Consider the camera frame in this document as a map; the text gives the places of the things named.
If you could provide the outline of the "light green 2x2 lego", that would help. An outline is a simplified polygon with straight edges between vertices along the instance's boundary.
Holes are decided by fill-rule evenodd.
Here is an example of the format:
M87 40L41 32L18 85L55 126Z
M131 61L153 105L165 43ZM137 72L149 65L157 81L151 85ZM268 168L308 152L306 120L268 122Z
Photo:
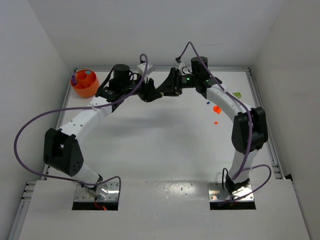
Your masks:
M238 98L238 99L241 99L242 98L242 95L240 92L234 92L233 95Z

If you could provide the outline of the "purple 2x4 lego brick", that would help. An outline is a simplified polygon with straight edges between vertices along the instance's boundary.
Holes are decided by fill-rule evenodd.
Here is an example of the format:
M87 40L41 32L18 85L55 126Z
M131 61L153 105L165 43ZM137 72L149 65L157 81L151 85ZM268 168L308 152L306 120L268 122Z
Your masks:
M75 85L77 85L77 84L78 84L78 82L77 82L77 80L76 80L75 75L72 75L72 76L71 76L71 80L70 80L70 82L71 82L71 84L72 84L73 86L75 86Z

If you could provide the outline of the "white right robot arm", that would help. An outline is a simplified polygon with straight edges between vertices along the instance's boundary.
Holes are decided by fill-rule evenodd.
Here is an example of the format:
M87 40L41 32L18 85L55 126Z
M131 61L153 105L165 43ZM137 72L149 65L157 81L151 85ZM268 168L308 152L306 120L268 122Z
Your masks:
M207 57L193 57L190 61L190 74L183 74L181 67L173 67L156 90L163 96L175 97L181 95L183 89L194 88L205 99L216 104L232 121L231 142L235 152L223 184L223 189L232 194L249 184L249 170L254 158L268 141L266 113L262 107L239 103L220 79L211 77Z

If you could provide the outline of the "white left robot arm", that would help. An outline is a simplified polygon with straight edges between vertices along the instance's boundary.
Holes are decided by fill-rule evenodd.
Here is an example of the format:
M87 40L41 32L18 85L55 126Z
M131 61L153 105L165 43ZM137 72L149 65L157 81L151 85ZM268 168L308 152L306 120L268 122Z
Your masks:
M84 163L80 143L128 97L138 95L144 102L162 97L154 87L153 80L148 79L153 70L152 64L141 62L136 72L137 78L133 79L134 72L128 65L114 65L90 103L80 113L60 128L51 128L45 133L45 164L88 189L95 190L101 185L103 178Z

